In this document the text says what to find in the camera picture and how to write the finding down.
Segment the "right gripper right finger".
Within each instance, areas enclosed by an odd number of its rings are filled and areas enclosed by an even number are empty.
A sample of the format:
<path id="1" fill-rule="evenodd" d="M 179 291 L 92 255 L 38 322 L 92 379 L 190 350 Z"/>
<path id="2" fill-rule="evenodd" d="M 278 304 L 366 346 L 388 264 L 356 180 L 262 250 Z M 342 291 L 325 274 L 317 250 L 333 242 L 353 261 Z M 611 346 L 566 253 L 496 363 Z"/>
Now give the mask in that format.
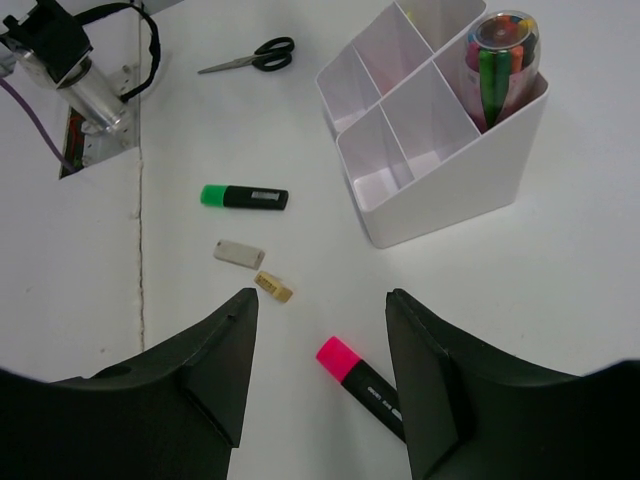
<path id="1" fill-rule="evenodd" d="M 585 376 L 508 354 L 406 291 L 386 325 L 416 479 L 635 479 L 639 364 Z"/>

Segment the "grey eraser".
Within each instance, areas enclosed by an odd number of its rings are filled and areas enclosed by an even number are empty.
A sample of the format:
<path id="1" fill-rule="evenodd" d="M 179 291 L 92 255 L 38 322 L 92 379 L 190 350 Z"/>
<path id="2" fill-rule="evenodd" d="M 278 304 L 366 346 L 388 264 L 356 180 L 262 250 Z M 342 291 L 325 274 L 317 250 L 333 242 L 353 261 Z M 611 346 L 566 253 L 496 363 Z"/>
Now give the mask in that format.
<path id="1" fill-rule="evenodd" d="M 265 252 L 241 243 L 219 240 L 214 248 L 213 256 L 226 263 L 258 270 L 264 260 Z"/>

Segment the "small tan eraser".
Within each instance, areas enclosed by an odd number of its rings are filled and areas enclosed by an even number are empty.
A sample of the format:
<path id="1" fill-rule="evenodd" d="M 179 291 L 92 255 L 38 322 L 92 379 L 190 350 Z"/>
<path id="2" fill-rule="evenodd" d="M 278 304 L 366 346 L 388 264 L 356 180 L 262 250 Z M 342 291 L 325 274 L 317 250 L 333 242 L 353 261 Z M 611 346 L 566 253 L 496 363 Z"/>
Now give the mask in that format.
<path id="1" fill-rule="evenodd" d="M 255 276 L 254 283 L 281 303 L 287 303 L 293 295 L 293 291 L 284 285 L 280 279 L 265 271 L 260 271 Z"/>

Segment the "black handled scissors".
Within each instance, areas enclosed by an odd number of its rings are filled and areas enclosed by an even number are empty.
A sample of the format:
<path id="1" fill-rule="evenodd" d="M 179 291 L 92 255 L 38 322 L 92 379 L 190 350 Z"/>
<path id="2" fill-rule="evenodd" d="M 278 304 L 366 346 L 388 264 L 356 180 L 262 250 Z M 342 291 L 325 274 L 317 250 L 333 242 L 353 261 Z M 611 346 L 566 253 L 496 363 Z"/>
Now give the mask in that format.
<path id="1" fill-rule="evenodd" d="M 247 66 L 265 73 L 278 71 L 292 62 L 294 49 L 295 41 L 291 37 L 277 37 L 258 47 L 249 56 L 199 70 L 197 74 L 205 75 Z"/>

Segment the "white organizer box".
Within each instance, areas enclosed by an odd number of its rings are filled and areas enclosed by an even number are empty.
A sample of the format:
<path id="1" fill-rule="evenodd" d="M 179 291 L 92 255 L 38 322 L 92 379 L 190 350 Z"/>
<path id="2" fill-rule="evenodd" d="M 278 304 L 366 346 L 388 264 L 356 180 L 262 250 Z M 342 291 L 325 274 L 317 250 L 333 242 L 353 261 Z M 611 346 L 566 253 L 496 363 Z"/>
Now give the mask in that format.
<path id="1" fill-rule="evenodd" d="M 338 135 L 356 210 L 384 249 L 511 204 L 549 95 L 482 133 L 458 99 L 461 56 L 447 48 Z"/>
<path id="2" fill-rule="evenodd" d="M 482 0 L 394 1 L 316 76 L 337 137 L 486 11 Z"/>

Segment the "right white organizer box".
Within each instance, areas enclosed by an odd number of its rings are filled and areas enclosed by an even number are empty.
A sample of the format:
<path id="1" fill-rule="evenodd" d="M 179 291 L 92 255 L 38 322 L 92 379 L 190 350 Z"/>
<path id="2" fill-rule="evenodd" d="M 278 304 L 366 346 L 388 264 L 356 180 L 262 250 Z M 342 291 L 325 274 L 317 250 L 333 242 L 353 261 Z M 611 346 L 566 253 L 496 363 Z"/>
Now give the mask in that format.
<path id="1" fill-rule="evenodd" d="M 511 204 L 549 95 L 482 133 L 458 99 L 461 56 L 447 48 L 338 135 L 356 210 L 384 249 Z"/>

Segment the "green black highlighter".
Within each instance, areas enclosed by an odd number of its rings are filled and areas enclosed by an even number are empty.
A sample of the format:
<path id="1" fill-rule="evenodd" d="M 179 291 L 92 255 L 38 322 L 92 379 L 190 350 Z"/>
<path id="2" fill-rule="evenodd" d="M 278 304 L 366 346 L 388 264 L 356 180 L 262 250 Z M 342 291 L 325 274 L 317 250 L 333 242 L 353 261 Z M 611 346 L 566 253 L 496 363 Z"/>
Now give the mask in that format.
<path id="1" fill-rule="evenodd" d="M 289 200 L 287 190 L 237 185 L 205 185 L 200 203 L 207 207 L 282 211 Z"/>

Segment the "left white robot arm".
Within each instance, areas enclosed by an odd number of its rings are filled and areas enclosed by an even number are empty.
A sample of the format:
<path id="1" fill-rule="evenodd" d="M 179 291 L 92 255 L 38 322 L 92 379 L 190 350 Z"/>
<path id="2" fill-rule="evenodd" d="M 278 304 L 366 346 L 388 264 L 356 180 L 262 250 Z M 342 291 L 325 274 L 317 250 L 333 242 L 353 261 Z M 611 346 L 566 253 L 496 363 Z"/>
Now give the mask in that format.
<path id="1" fill-rule="evenodd" d="M 84 27 L 126 9 L 136 11 L 149 27 L 151 67 L 144 82 L 120 91 L 92 61 Z M 9 15 L 2 23 L 1 43 L 35 83 L 57 91 L 80 113 L 91 131 L 121 136 L 131 128 L 128 102 L 152 85 L 161 61 L 157 24 L 143 8 L 115 2 L 72 15 L 56 1 L 38 1 L 23 19 Z"/>

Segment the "clear tube of colored pens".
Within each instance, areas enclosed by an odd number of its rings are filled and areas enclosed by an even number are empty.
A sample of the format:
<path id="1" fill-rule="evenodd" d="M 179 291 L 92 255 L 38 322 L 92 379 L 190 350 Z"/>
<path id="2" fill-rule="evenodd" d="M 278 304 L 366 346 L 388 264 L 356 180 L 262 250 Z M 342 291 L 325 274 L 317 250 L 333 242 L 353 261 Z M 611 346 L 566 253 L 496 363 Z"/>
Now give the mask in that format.
<path id="1" fill-rule="evenodd" d="M 524 106 L 538 73 L 540 50 L 537 22 L 524 12 L 488 14 L 469 28 L 460 74 L 462 102 L 480 131 Z"/>

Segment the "left white organizer box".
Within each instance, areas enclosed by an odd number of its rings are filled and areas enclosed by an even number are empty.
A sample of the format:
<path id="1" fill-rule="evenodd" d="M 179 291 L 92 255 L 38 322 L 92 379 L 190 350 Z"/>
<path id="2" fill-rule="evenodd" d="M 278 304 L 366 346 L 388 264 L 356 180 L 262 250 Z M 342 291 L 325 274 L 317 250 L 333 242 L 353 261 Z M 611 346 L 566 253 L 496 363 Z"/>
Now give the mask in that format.
<path id="1" fill-rule="evenodd" d="M 482 0 L 394 1 L 316 76 L 337 137 L 486 11 Z"/>

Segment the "pink black highlighter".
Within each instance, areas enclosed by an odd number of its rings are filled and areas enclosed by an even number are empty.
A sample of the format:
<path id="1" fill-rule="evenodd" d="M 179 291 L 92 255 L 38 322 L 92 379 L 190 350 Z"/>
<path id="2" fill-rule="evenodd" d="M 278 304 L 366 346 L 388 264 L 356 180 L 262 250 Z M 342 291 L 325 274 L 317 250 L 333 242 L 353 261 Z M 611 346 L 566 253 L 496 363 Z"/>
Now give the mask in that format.
<path id="1" fill-rule="evenodd" d="M 360 355 L 332 336 L 319 349 L 316 360 L 369 413 L 406 441 L 396 389 Z"/>

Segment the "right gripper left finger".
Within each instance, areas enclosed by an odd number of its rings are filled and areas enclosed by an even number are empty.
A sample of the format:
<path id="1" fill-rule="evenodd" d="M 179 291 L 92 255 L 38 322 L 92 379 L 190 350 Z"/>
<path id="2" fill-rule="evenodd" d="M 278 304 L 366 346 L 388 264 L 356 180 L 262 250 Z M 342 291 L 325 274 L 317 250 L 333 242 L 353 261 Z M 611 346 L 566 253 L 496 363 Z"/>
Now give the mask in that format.
<path id="1" fill-rule="evenodd" d="M 5 479 L 223 479 L 239 446 L 258 296 L 90 378 L 1 374 Z"/>

